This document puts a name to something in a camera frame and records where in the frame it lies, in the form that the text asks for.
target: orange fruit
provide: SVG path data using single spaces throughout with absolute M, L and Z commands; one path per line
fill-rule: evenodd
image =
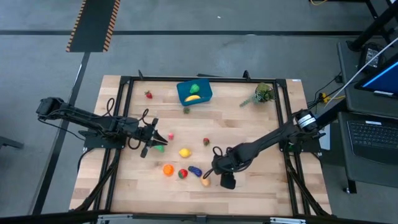
M 163 167 L 163 173 L 166 176 L 171 176 L 174 173 L 174 167 L 173 165 L 167 164 Z

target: potted plant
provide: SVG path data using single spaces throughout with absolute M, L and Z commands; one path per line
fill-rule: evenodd
M 240 104 L 240 107 L 246 106 L 248 103 L 253 102 L 254 104 L 265 103 L 275 99 L 274 90 L 265 83 L 259 83 L 253 95 L 247 100 Z

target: floor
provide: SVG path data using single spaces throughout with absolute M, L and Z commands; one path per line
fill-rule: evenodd
M 80 4 L 79 0 L 0 0 L 0 30 L 69 30 Z M 130 0 L 121 1 L 115 30 L 364 30 L 372 21 L 361 3 L 313 6 L 307 0 Z M 83 57 L 65 52 L 68 39 L 62 35 L 0 35 L 0 136 L 25 143 L 23 150 L 4 147 L 0 152 L 0 217 L 26 215 L 32 207 L 57 131 L 39 123 L 35 110 L 42 98 L 69 97 Z M 90 55 L 76 106 L 93 110 L 103 75 L 136 75 L 138 69 L 158 76 L 241 77 L 249 70 L 252 77 L 299 78 L 310 101 L 317 89 L 339 73 L 336 43 L 346 39 L 114 36 L 109 52 Z M 337 86 L 333 83 L 325 91 Z M 77 132 L 79 127 L 70 125 L 69 130 Z M 44 213 L 67 211 L 82 147 L 83 142 L 67 134 Z M 325 165 L 323 171 L 338 217 L 398 220 L 394 210 L 398 189 L 359 183 L 359 194 L 347 195 L 341 191 L 344 169 Z

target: yellow and black caution tape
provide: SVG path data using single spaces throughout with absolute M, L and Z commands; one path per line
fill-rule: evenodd
M 79 14 L 77 15 L 75 26 L 73 26 L 72 33 L 70 34 L 69 42 L 67 45 L 67 52 L 70 52 L 70 45 L 72 44 L 72 40 L 73 40 L 73 37 L 75 36 L 77 25 L 79 24 L 81 15 L 83 14 L 83 9 L 85 8 L 85 5 L 86 5 L 86 0 L 83 0 L 83 3 L 81 4 L 81 7 L 80 7 Z
M 112 14 L 111 14 L 111 20 L 109 22 L 108 30 L 106 31 L 103 52 L 107 52 L 109 49 L 109 46 L 111 45 L 113 29 L 114 29 L 114 26 L 116 23 L 116 17 L 118 16 L 119 7 L 120 7 L 120 0 L 115 0 L 114 5 L 113 5 Z

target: blue bowl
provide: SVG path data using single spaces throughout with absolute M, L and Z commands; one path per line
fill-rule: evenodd
M 189 92 L 193 84 L 197 84 L 199 86 L 200 89 L 198 93 L 191 94 Z M 178 91 L 178 96 L 180 97 L 181 104 L 183 106 L 189 106 L 197 103 L 207 102 L 213 96 L 213 92 L 211 91 L 210 88 L 210 82 L 209 79 L 207 78 L 198 78 L 195 80 L 179 83 L 177 84 L 177 91 Z M 185 102 L 185 99 L 191 95 L 198 95 L 200 96 L 200 99 Z

